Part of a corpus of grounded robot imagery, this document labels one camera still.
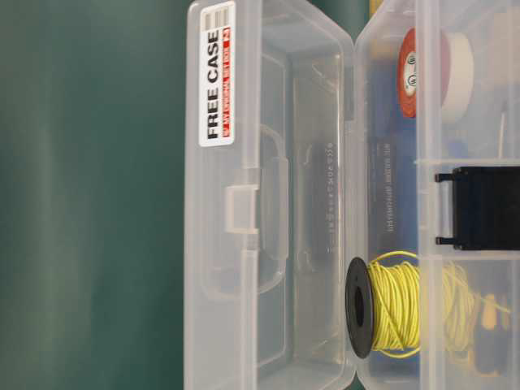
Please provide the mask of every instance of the black connector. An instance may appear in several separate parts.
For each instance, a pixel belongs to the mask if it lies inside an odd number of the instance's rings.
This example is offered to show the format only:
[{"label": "black connector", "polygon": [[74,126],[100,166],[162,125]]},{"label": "black connector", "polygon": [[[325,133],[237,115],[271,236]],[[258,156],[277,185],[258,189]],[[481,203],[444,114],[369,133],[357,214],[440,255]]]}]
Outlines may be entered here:
[{"label": "black connector", "polygon": [[453,237],[460,250],[520,250],[520,167],[460,167],[435,181],[453,182]]}]

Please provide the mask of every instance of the plastic storage box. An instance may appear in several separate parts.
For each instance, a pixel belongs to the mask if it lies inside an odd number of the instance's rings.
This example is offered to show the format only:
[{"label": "plastic storage box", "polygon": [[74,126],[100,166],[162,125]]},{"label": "plastic storage box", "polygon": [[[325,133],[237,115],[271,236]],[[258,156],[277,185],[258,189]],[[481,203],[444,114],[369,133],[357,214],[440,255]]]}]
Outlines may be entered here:
[{"label": "plastic storage box", "polygon": [[[519,22],[520,2],[387,0],[354,48],[303,0],[193,4],[187,390],[340,390],[354,372],[369,389],[518,388],[520,254],[437,245],[436,237],[453,234],[453,221],[449,184],[434,177],[520,165]],[[229,55],[219,85],[232,102],[219,101],[232,120],[219,125],[216,144],[205,138],[214,134],[215,91],[206,80],[215,25]],[[413,27],[418,117],[407,119],[397,102],[397,57]],[[471,98],[456,123],[441,113],[441,33],[464,34],[473,52]],[[396,249],[418,252],[421,353],[360,360],[345,325],[346,270],[356,256],[369,261]],[[444,335],[446,264],[511,309],[495,317],[500,337],[491,344],[475,333],[465,362]]]}]

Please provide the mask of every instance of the wire spool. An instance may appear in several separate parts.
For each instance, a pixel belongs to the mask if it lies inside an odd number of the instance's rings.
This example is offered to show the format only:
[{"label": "wire spool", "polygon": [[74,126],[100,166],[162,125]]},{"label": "wire spool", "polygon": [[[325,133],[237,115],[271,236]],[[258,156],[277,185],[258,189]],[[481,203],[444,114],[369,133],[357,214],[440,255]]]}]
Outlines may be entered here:
[{"label": "wire spool", "polygon": [[[397,60],[397,98],[406,118],[417,115],[417,51],[415,28],[401,45]],[[473,91],[475,61],[470,42],[461,33],[440,34],[441,114],[445,124],[454,124],[466,113]]]},{"label": "wire spool", "polygon": [[[406,251],[382,254],[368,266],[355,258],[345,288],[347,328],[353,350],[360,358],[380,351],[390,358],[409,358],[420,350],[419,270],[404,261],[380,264],[386,258],[417,255]],[[461,360],[473,346],[480,304],[503,314],[510,310],[482,298],[470,289],[465,270],[449,263],[443,267],[443,324],[446,349]]]}]

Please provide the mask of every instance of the black spool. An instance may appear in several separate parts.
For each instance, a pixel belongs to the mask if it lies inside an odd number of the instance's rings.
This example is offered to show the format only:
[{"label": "black spool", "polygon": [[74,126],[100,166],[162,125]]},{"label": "black spool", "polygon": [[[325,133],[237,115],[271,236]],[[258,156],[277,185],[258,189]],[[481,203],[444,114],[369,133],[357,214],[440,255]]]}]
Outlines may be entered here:
[{"label": "black spool", "polygon": [[364,359],[374,342],[374,299],[365,262],[354,258],[347,272],[345,312],[350,343],[356,355]]}]

